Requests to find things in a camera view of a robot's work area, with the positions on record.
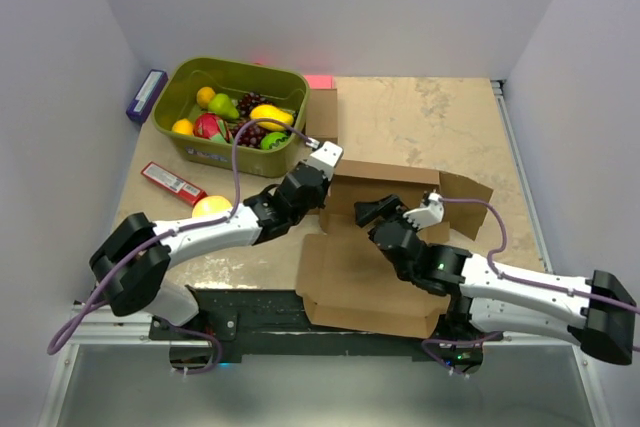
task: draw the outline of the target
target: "green plastic basket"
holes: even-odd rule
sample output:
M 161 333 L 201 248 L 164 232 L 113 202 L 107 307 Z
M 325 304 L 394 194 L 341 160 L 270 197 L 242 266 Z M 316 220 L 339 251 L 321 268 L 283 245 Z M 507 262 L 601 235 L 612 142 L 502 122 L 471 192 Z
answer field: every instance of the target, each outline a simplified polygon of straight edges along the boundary
M 232 99 L 257 92 L 279 108 L 298 112 L 294 127 L 298 130 L 304 128 L 309 84 L 303 76 L 244 62 L 207 57 L 191 59 L 169 79 L 151 115 L 156 128 L 171 139 L 180 156 L 187 160 L 231 169 L 231 144 L 171 131 L 177 120 L 187 118 L 195 122 L 202 115 L 203 110 L 196 103 L 196 93 L 205 86 Z M 291 135 L 289 140 L 271 150 L 238 146 L 238 170 L 264 177 L 280 177 L 293 167 L 300 142 L 296 135 Z

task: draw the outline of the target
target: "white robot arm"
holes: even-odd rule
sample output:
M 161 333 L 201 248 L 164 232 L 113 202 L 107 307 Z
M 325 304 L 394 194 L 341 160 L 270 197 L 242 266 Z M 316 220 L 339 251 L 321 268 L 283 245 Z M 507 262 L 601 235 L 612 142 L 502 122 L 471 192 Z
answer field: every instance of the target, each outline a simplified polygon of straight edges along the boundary
M 248 197 L 236 208 L 176 221 L 150 222 L 142 213 L 127 217 L 91 258 L 98 281 L 136 245 L 154 237 L 162 240 L 134 258 L 105 288 L 114 314 L 143 310 L 178 326 L 195 317 L 199 312 L 196 299 L 187 287 L 165 279 L 167 270 L 209 252 L 280 237 L 309 210 L 323 207 L 343 151 L 331 142 L 313 145 L 314 152 L 280 185 Z
M 359 226 L 377 222 L 369 238 L 400 280 L 451 296 L 445 323 L 458 323 L 457 330 L 471 331 L 471 336 L 511 331 L 553 337 L 605 362 L 631 363 L 636 303 L 614 275 L 532 272 L 463 249 L 426 244 L 417 232 L 442 222 L 443 200 L 427 193 L 418 208 L 408 210 L 392 195 L 355 207 Z

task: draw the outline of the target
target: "yellow fruit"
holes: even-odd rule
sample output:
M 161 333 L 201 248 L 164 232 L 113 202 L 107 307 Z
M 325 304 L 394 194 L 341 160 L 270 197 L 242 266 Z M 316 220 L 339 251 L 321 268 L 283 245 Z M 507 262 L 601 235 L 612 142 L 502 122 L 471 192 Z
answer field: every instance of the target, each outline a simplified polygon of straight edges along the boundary
M 196 102 L 203 109 L 207 108 L 211 99 L 216 96 L 216 93 L 213 91 L 211 87 L 203 87 L 196 94 Z
M 251 111 L 249 116 L 251 119 L 275 119 L 287 125 L 293 125 L 293 115 L 269 104 L 258 105 Z M 282 132 L 284 130 L 284 127 L 273 122 L 258 122 L 258 125 L 274 132 Z
M 193 124 L 189 119 L 180 119 L 173 124 L 171 132 L 182 135 L 193 135 Z
M 191 217 L 195 218 L 202 217 L 204 215 L 217 214 L 218 212 L 229 210 L 231 207 L 231 202 L 229 202 L 225 197 L 222 197 L 221 195 L 210 195 L 209 197 L 205 197 L 200 200 L 193 207 Z

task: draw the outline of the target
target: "green pear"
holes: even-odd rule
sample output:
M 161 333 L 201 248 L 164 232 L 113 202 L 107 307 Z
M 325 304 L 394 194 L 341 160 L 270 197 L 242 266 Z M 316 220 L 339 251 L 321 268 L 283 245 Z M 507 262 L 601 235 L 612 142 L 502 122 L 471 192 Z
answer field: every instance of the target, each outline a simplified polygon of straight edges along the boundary
M 227 94 L 216 94 L 207 105 L 207 110 L 224 120 L 237 120 L 240 113 Z

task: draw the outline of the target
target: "tabletop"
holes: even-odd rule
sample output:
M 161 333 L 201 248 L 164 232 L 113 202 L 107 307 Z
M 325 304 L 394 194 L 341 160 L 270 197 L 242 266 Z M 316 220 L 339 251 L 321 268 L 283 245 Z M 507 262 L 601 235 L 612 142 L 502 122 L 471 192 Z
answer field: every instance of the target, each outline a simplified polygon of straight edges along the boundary
M 336 77 L 335 84 L 338 143 L 344 148 L 344 158 L 446 170 L 493 188 L 491 202 L 504 218 L 509 233 L 507 250 L 496 259 L 544 271 L 488 79 Z M 148 121 L 140 131 L 115 225 L 135 212 L 144 212 L 150 220 L 190 217 L 187 204 L 140 175 L 151 161 L 205 189 L 209 195 L 233 199 L 230 171 L 183 160 L 169 139 Z M 244 198 L 274 179 L 241 174 L 240 181 Z M 192 259 L 169 271 L 167 277 L 195 288 L 292 289 L 302 239 L 320 232 L 317 216 L 307 216 L 284 237 Z M 500 245 L 500 240 L 498 225 L 488 215 L 475 241 L 452 232 L 450 243 L 486 254 Z

